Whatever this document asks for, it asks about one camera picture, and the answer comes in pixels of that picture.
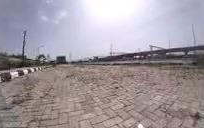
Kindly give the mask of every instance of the distant building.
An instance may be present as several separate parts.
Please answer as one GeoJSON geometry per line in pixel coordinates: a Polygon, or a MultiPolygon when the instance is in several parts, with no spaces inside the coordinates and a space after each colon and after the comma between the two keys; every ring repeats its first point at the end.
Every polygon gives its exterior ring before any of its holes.
{"type": "Polygon", "coordinates": [[[66,56],[57,56],[57,64],[66,64],[66,56]]]}

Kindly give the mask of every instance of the brick paving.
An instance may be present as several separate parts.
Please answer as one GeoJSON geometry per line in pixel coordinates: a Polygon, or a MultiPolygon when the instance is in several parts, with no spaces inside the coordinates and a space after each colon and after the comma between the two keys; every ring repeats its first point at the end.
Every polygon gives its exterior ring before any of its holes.
{"type": "Polygon", "coordinates": [[[58,66],[0,84],[5,128],[204,128],[204,69],[58,66]]]}

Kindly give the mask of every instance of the black and white curb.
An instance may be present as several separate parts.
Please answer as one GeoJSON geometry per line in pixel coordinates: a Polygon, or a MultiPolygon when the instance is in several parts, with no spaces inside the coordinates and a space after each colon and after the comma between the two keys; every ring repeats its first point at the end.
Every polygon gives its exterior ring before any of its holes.
{"type": "Polygon", "coordinates": [[[0,74],[0,83],[10,81],[10,80],[17,78],[19,76],[30,74],[32,72],[36,72],[36,71],[42,70],[42,69],[47,68],[47,67],[48,66],[42,66],[42,67],[28,68],[25,70],[17,70],[15,72],[1,73],[0,74]]]}

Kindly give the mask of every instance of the sky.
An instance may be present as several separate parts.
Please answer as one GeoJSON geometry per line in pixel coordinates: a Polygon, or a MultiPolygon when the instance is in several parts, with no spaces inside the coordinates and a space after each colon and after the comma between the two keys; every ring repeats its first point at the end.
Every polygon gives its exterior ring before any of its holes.
{"type": "Polygon", "coordinates": [[[0,0],[0,52],[21,53],[24,30],[30,58],[192,46],[192,24],[204,45],[204,0],[0,0]]]}

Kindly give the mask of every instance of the paved ground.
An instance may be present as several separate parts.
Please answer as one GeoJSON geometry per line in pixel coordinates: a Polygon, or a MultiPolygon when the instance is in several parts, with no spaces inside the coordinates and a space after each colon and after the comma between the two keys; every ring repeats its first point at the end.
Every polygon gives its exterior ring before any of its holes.
{"type": "Polygon", "coordinates": [[[204,69],[58,66],[0,84],[7,128],[204,128],[204,69]]]}

